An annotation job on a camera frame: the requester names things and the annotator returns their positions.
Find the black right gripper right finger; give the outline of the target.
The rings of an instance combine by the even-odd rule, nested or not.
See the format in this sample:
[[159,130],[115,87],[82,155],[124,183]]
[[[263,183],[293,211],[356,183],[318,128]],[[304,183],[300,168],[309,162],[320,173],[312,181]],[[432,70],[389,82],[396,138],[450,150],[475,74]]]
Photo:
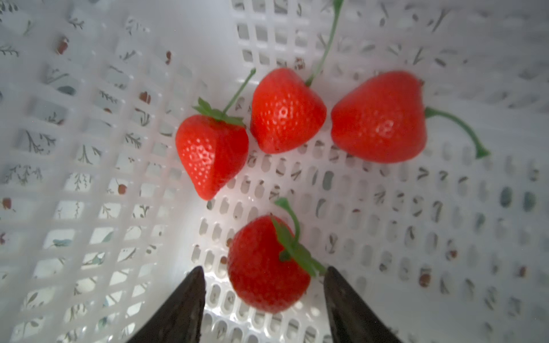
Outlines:
[[333,266],[327,268],[324,293],[333,342],[400,343]]

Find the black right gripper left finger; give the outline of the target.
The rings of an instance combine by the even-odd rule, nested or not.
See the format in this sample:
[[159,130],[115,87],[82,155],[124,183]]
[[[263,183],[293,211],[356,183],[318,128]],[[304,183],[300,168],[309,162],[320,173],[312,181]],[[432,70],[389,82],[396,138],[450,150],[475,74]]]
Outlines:
[[130,342],[199,342],[205,296],[204,270],[197,266]]

